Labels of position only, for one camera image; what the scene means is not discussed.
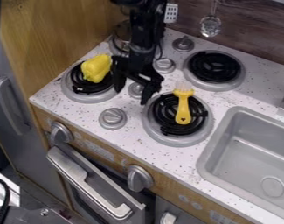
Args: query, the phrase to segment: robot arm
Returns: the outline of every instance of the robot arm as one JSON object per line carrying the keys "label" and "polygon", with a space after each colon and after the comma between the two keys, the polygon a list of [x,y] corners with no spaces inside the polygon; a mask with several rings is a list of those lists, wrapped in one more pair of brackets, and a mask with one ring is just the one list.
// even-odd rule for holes
{"label": "robot arm", "polygon": [[161,89],[163,77],[153,68],[156,48],[165,30],[164,13],[167,0],[111,0],[119,5],[133,7],[130,12],[132,36],[128,58],[113,56],[114,88],[120,92],[126,79],[144,86],[141,105]]}

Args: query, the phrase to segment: cable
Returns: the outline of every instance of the cable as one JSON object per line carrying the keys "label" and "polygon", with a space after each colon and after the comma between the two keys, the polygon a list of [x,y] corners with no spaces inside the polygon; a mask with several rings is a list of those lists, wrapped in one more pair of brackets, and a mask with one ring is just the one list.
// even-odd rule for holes
{"label": "cable", "polygon": [[5,193],[3,204],[0,208],[0,224],[3,224],[4,218],[8,212],[9,203],[10,203],[10,188],[2,179],[0,179],[0,185],[3,186],[4,193]]}

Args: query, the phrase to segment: backsplash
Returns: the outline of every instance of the backsplash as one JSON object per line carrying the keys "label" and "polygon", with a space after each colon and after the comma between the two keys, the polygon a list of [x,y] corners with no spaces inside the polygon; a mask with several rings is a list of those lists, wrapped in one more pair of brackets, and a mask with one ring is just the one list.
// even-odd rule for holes
{"label": "backsplash", "polygon": [[[203,38],[199,21],[212,0],[173,0],[178,20],[170,28]],[[284,65],[284,3],[270,0],[218,0],[222,32],[207,40]]]}

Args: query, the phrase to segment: yellow toy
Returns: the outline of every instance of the yellow toy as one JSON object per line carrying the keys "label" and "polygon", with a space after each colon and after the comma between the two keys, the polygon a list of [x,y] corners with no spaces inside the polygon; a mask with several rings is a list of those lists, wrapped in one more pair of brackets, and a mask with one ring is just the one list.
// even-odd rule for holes
{"label": "yellow toy", "polygon": [[100,54],[81,64],[83,78],[94,83],[101,82],[108,74],[112,60],[106,54]]}
{"label": "yellow toy", "polygon": [[176,123],[189,124],[192,121],[190,106],[188,98],[193,96],[194,90],[191,88],[191,84],[187,81],[176,83],[176,88],[173,94],[179,98],[179,105],[176,114]]}

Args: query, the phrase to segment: black robotic claw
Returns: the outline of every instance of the black robotic claw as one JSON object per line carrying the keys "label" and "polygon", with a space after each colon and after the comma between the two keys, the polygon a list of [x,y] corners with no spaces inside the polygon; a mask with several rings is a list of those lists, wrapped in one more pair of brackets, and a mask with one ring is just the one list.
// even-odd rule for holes
{"label": "black robotic claw", "polygon": [[155,92],[159,92],[162,88],[161,83],[164,78],[153,68],[152,64],[145,66],[141,73],[137,73],[128,70],[128,58],[113,56],[112,59],[111,73],[114,89],[117,93],[124,88],[127,78],[136,81],[144,86],[141,100],[141,105],[144,105]]}

